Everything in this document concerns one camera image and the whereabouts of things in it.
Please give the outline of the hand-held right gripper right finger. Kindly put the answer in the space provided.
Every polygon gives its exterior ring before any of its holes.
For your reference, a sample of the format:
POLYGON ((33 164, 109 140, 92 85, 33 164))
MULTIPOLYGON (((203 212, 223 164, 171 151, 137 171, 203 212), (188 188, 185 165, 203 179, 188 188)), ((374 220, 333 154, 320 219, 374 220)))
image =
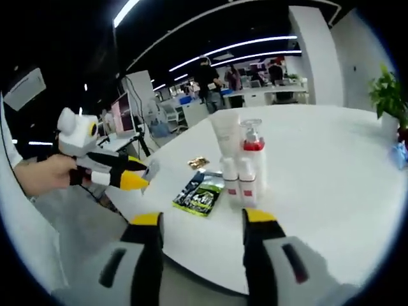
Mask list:
POLYGON ((358 294, 330 275, 326 260, 276 218, 243 208, 243 265, 249 305, 345 305, 358 294))

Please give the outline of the person's left hand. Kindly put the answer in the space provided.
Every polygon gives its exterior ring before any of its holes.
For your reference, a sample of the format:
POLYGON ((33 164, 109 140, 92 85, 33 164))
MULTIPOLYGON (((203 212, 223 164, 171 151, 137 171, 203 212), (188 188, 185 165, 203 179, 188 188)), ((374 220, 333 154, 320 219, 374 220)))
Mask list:
POLYGON ((74 159, 55 154, 36 163, 19 163, 14 167, 15 176, 27 196, 40 196, 54 189, 70 185, 70 171, 77 168, 74 159))

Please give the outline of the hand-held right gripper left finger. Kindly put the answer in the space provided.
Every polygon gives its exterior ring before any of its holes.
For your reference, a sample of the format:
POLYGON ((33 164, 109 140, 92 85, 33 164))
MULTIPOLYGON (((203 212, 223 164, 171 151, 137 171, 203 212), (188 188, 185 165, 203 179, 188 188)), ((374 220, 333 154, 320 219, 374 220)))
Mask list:
POLYGON ((59 305, 159 305, 163 236, 163 213, 134 216, 120 240, 87 259, 53 297, 59 305))

